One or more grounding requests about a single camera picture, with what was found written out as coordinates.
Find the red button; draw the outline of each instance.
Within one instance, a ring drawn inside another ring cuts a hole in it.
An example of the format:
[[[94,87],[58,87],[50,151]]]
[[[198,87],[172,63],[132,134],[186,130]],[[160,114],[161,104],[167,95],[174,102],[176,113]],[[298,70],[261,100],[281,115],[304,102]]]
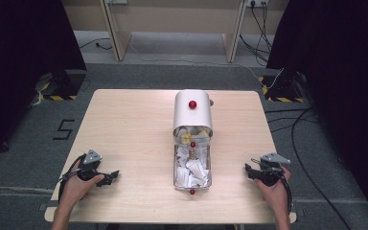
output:
[[[196,108],[196,101],[190,101],[188,103],[188,106],[191,108],[191,109],[195,109]]]

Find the human arm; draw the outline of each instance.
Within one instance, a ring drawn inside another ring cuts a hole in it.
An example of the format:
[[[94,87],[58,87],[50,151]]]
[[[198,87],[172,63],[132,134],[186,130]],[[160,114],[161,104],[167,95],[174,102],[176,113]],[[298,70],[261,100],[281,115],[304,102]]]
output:
[[[76,169],[80,161],[78,161],[73,169]],[[63,230],[68,228],[68,221],[73,211],[74,205],[81,200],[89,189],[104,179],[103,174],[96,175],[88,181],[79,179],[78,176],[71,176],[65,183],[64,191],[62,192],[61,200],[55,211],[55,216],[52,224],[52,230]]]
[[[291,173],[282,167],[286,181],[291,177]],[[273,210],[276,220],[277,230],[291,229],[288,215],[288,194],[285,186],[281,180],[278,180],[273,186],[266,186],[261,180],[254,180],[256,185],[264,194],[264,200],[268,206]]]

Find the human hand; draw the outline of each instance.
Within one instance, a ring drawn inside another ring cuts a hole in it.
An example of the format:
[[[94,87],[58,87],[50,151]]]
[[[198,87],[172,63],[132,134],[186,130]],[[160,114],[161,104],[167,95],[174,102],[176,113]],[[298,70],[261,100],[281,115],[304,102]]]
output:
[[[74,165],[73,170],[76,170],[80,164],[80,160]],[[61,202],[74,206],[79,200],[81,200],[85,194],[94,185],[104,179],[103,174],[94,176],[88,181],[81,180],[76,174],[72,175],[67,183],[65,183],[64,190],[61,195]]]
[[[291,172],[282,167],[286,181],[291,177]],[[262,191],[264,200],[273,210],[276,218],[277,229],[289,229],[288,217],[288,194],[281,180],[278,180],[273,186],[266,186],[261,180],[254,179],[256,185]]]

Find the gray carpet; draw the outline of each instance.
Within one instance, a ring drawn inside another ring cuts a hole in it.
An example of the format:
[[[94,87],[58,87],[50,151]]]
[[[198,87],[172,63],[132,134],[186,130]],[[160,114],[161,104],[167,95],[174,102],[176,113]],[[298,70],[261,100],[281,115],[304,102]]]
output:
[[[173,65],[103,65],[88,64],[88,71],[77,99],[74,101],[48,101],[32,107],[17,124],[9,140],[9,151],[0,152],[0,230],[48,229],[44,220],[44,204],[50,199],[66,156],[79,130],[83,115],[96,89],[220,89],[254,90],[262,98],[265,111],[297,109],[311,103],[267,102],[260,83],[242,67],[173,66]],[[257,76],[275,74],[264,68],[253,69]],[[294,208],[298,215],[292,229],[344,229],[342,221],[305,175],[291,142],[291,128],[301,111],[266,113],[278,153],[292,164],[290,187]],[[360,188],[338,161],[332,140],[315,110],[307,113],[294,131],[295,147],[304,167],[318,188],[333,202],[352,229],[368,229],[368,203]],[[68,140],[58,132],[73,129]],[[72,223],[70,229],[105,229],[105,224]],[[124,229],[149,229],[144,225],[124,225]],[[181,226],[181,229],[221,229],[221,226]],[[275,229],[274,225],[246,225],[245,229]]]

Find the black tape marking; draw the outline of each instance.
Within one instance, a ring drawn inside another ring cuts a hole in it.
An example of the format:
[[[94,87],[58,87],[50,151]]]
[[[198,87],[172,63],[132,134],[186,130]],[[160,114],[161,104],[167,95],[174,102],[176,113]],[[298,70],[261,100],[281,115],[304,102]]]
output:
[[[69,129],[69,128],[63,129],[62,128],[62,125],[64,123],[66,123],[66,122],[74,122],[74,121],[75,120],[67,120],[67,119],[62,120],[61,123],[59,124],[59,127],[58,127],[57,131],[66,131],[66,132],[68,132],[67,133],[67,136],[66,137],[54,137],[53,140],[55,140],[55,141],[58,141],[58,140],[68,140],[68,138],[70,138],[70,135],[71,135],[71,132],[73,131],[73,129]]]

